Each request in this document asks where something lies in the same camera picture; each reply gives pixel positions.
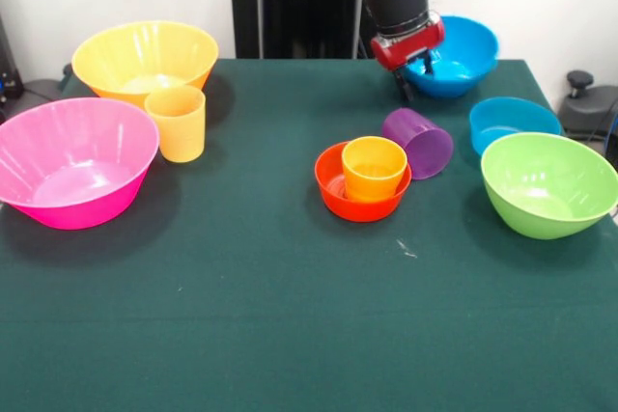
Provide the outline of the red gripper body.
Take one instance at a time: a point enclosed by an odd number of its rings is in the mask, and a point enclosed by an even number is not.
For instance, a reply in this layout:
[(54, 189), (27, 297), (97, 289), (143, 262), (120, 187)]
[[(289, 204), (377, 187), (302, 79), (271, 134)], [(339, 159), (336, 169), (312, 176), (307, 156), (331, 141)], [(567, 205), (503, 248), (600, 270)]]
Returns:
[(405, 67), (418, 55), (435, 49), (444, 40), (445, 31), (439, 14), (429, 14), (429, 20), (419, 29), (396, 38), (376, 35), (371, 48), (376, 60), (387, 70)]

